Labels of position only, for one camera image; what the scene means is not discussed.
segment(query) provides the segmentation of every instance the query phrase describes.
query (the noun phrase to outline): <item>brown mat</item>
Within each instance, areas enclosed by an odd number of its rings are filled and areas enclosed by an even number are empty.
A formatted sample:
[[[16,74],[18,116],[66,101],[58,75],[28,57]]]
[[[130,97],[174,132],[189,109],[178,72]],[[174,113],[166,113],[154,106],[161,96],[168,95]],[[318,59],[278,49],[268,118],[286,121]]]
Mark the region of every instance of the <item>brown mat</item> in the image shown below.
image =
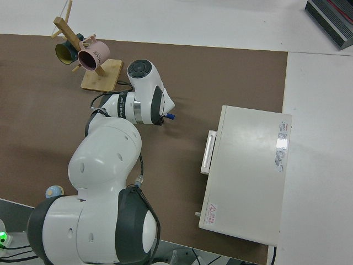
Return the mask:
[[[45,36],[0,35],[0,198],[35,206],[51,185],[73,195],[68,162],[84,138],[90,101]],[[106,41],[121,59],[121,80],[137,59],[157,67],[175,102],[176,120],[137,126],[145,162],[143,191],[162,224],[162,239],[258,264],[267,246],[198,228],[207,176],[200,174],[208,130],[222,105],[282,111],[286,52]],[[135,166],[127,183],[138,174]]]

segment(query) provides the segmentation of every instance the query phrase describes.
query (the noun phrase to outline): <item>wooden base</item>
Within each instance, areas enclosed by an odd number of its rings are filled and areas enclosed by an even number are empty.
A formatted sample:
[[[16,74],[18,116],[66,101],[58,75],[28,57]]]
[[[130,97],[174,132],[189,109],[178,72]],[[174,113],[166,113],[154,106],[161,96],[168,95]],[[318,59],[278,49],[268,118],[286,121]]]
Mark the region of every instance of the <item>wooden base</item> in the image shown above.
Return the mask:
[[[121,60],[108,59],[101,67],[104,76],[97,75],[94,71],[86,71],[81,87],[87,90],[110,92],[113,91],[122,68]]]

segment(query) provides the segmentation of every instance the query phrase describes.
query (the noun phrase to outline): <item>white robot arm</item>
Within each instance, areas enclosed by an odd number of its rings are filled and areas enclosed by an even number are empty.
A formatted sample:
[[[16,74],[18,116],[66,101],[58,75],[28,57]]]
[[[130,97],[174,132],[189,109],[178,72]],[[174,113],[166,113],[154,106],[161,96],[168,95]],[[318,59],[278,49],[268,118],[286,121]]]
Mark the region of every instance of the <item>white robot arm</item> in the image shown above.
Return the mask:
[[[126,187],[141,152],[132,123],[156,124],[174,103],[149,61],[135,61],[128,75],[135,91],[102,99],[70,160],[78,194],[46,199],[30,216],[28,240],[46,265],[151,262],[158,218],[138,185]]]

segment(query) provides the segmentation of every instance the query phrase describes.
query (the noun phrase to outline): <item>pink mug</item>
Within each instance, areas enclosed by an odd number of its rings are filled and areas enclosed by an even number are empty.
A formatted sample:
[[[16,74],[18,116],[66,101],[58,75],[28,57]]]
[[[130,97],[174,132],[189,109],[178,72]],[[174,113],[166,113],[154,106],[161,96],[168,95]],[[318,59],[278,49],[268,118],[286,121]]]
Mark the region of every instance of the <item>pink mug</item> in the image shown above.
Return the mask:
[[[83,43],[89,39],[92,40],[92,43],[88,47],[85,47]],[[80,41],[79,47],[81,51],[78,52],[78,61],[83,68],[89,71],[96,70],[110,55],[108,46],[101,41],[97,41],[95,35]]]

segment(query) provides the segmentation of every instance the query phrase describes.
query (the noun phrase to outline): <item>dark green mug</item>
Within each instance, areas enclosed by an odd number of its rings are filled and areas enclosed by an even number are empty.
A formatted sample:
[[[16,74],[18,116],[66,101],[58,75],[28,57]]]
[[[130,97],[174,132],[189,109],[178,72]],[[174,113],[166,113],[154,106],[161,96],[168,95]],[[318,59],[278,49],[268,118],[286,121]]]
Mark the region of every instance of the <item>dark green mug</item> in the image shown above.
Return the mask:
[[[83,36],[78,33],[76,36],[79,40],[83,40]],[[59,43],[55,46],[56,56],[60,61],[69,65],[77,60],[78,51],[72,46],[72,44],[67,40],[64,43]]]

